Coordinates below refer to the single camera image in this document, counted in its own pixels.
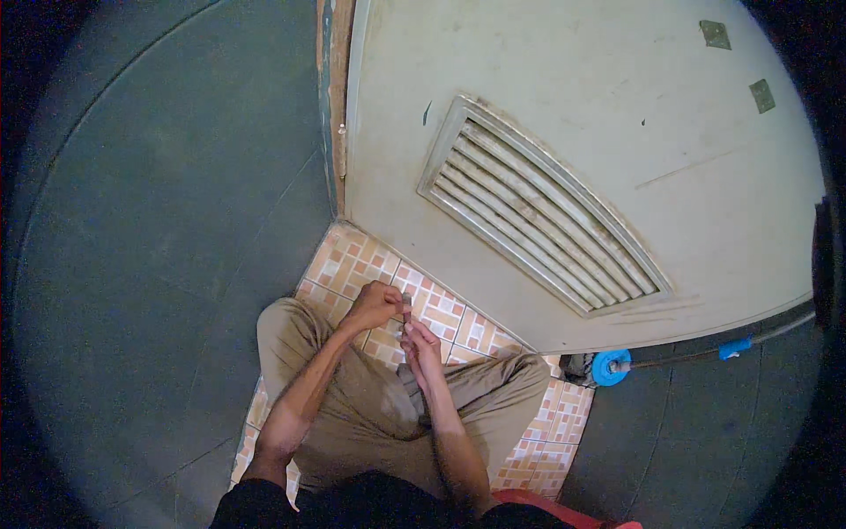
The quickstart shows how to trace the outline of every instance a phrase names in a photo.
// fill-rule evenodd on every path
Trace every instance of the metal rod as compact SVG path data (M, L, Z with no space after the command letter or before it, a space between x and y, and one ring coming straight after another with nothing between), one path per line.
M796 318L790 323L785 323L780 327L774 328L772 331L768 333L759 334L752 338L752 344L759 344L770 338L774 338L779 334L784 334L790 329L797 328L799 325L803 323L809 322L810 320L814 319L816 314L811 311L807 314L802 315L801 317ZM714 353L719 352L718 347L711 348L709 350L704 350L698 353L692 353L690 355L683 355L683 356L673 356L671 358L662 358L660 360L641 360L641 361L631 361L631 362L616 362L613 361L608 365L608 369L611 372L628 372L632 369L636 369L639 367L654 367L654 366L664 366L666 364L672 364L674 362L681 362L681 361L688 361L694 360L696 358L701 358L703 356L712 355Z

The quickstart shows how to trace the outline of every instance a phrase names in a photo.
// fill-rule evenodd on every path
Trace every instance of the red chair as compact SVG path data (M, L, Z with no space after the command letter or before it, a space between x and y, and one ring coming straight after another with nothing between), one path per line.
M503 503L534 505L555 516L560 521L569 523L576 529L643 529L637 521L617 523L613 521L599 521L588 515L583 515L550 499L519 488L509 488L493 493L493 497Z

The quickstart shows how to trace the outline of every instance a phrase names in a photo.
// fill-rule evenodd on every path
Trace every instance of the gray wall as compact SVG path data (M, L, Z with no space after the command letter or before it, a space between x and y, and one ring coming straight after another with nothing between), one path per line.
M226 490L255 320L331 217L315 39L308 0L104 3L42 101L10 212L14 345L105 525L203 526Z

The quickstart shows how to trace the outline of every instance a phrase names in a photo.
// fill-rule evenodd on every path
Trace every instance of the door vent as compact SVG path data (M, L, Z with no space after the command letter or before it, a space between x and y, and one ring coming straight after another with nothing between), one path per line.
M455 98L417 191L582 317L672 292L613 213L484 102Z

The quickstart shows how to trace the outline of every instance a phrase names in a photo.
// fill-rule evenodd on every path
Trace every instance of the blue tape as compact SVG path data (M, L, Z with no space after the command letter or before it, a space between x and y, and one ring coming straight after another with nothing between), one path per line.
M728 360L735 356L740 356L740 351L747 350L752 346L752 335L748 338L736 339L731 342L726 342L720 345L720 360Z

